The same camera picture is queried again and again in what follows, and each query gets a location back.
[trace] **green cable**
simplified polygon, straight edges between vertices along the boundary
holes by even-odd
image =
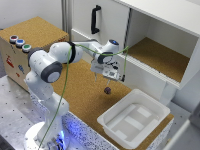
[[[91,50],[91,49],[89,49],[89,48],[87,48],[87,47],[85,47],[85,46],[83,46],[83,45],[76,45],[76,46],[81,46],[81,47],[83,47],[83,48],[85,48],[85,49],[88,49],[89,51],[92,51],[92,52],[94,52],[94,53],[96,53],[96,54],[100,54],[100,55],[104,55],[104,56],[114,56],[114,55],[120,54],[120,53],[122,53],[122,52],[124,52],[124,51],[126,51],[126,57],[127,57],[127,54],[128,54],[128,46],[127,46],[124,50],[122,50],[122,51],[120,51],[120,52],[118,52],[118,53],[115,53],[115,54],[101,54],[101,53],[98,53],[98,52],[96,52],[96,51],[93,51],[93,50]],[[64,92],[65,92],[65,88],[66,88],[66,85],[67,85],[68,68],[69,68],[69,56],[70,56],[70,54],[71,54],[71,49],[72,49],[72,47],[70,47],[69,52],[68,52],[67,71],[66,71],[65,84],[64,84],[63,92],[62,92],[62,95],[61,95],[61,98],[60,98],[60,101],[59,101],[59,104],[58,104],[58,108],[57,108],[57,110],[56,110],[56,113],[55,113],[55,115],[54,115],[54,117],[53,117],[53,119],[52,119],[52,121],[51,121],[51,123],[50,123],[50,125],[49,125],[49,127],[48,127],[48,129],[47,129],[47,131],[46,131],[46,133],[45,133],[45,135],[44,135],[44,137],[42,138],[42,141],[41,141],[41,143],[40,143],[40,146],[39,146],[38,150],[40,149],[40,147],[41,147],[41,145],[42,145],[42,143],[43,143],[43,141],[44,141],[44,139],[45,139],[47,133],[49,132],[49,129],[51,128],[51,125],[53,124],[53,122],[54,122],[54,120],[55,120],[55,118],[56,118],[56,116],[57,116],[57,114],[58,114],[58,110],[59,110],[59,108],[60,108],[60,104],[61,104],[61,101],[62,101]],[[125,68],[126,68],[126,57],[125,57],[125,62],[124,62],[124,74],[125,74]]]
[[[60,108],[60,104],[61,104],[61,101],[62,101],[64,92],[65,92],[65,88],[66,88],[66,85],[67,85],[68,68],[69,68],[69,56],[70,56],[70,54],[71,54],[71,49],[72,49],[72,47],[70,47],[69,52],[68,52],[67,71],[66,71],[65,84],[64,84],[63,92],[62,92],[62,95],[61,95],[61,98],[60,98],[60,101],[59,101],[59,104],[58,104],[58,108],[57,108],[57,110],[56,110],[56,113],[55,113],[55,115],[54,115],[54,117],[53,117],[53,119],[52,119],[52,121],[51,121],[51,123],[50,123],[50,125],[49,125],[49,127],[48,127],[48,129],[47,129],[47,131],[46,131],[46,133],[45,133],[45,135],[44,135],[42,141],[41,141],[41,143],[40,143],[40,146],[39,146],[38,150],[40,149],[40,147],[41,147],[41,145],[42,145],[42,143],[43,143],[43,141],[44,141],[44,139],[45,139],[47,133],[49,132],[49,129],[51,128],[51,125],[53,124],[53,122],[54,122],[54,120],[55,120],[55,118],[56,118],[56,116],[57,116],[57,114],[58,114],[58,110],[59,110],[59,108]]]

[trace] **cardboard box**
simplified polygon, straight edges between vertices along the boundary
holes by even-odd
[[[68,41],[66,32],[55,27],[40,17],[35,17],[12,27],[0,31],[0,50],[7,75],[28,90],[24,79],[30,71],[28,67],[27,54],[16,45],[10,44],[10,36],[17,35],[19,39],[25,40],[32,48],[42,47],[49,51],[50,46],[56,42]]]

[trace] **cork surface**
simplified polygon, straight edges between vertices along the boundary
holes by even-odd
[[[33,48],[44,47],[68,34],[40,17],[16,24],[0,31],[0,37],[9,42],[12,35],[24,39]]]
[[[178,82],[181,82],[190,60],[149,38],[131,47],[129,55]]]
[[[65,76],[66,65],[64,65],[60,79],[52,84],[54,91],[60,95],[63,90]],[[90,64],[80,60],[69,65],[68,82],[64,98],[69,102],[72,113],[120,150],[123,150],[120,145],[105,134],[102,126],[97,122],[97,118],[131,92],[131,89],[119,82],[111,81],[108,85],[111,88],[111,94],[106,95],[104,93],[106,84],[107,80],[102,75],[98,75],[95,82],[94,73],[90,71]],[[167,116],[136,150],[146,149],[172,119],[173,115]]]

